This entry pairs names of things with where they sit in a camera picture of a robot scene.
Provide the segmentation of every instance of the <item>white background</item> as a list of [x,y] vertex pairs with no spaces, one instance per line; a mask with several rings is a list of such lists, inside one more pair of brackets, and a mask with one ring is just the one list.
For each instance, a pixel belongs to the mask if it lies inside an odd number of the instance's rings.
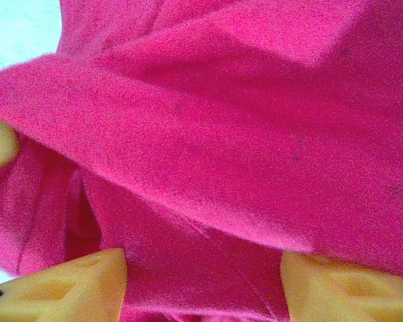
[[[59,0],[0,0],[0,70],[55,52],[60,34]],[[0,284],[9,279],[0,271]]]

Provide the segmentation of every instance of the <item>pink fleece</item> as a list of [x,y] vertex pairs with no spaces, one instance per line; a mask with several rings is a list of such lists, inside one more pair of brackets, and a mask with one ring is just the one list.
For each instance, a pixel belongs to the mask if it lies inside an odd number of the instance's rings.
[[121,321],[289,321],[292,250],[403,276],[403,1],[62,0],[0,72],[0,267],[124,248]]

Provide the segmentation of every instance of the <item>pink fabric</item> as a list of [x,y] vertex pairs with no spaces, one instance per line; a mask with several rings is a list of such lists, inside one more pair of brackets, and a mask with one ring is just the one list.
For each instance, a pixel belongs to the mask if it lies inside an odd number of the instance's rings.
[[403,1],[62,0],[0,72],[0,267],[107,248],[122,321],[289,321],[281,252],[403,276]]

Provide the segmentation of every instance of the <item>pink cloth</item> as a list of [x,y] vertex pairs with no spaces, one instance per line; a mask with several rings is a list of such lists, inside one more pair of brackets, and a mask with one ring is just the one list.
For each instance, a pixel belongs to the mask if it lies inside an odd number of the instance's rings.
[[403,276],[403,1],[62,0],[0,72],[0,267],[107,248],[122,321],[289,321],[281,252]]

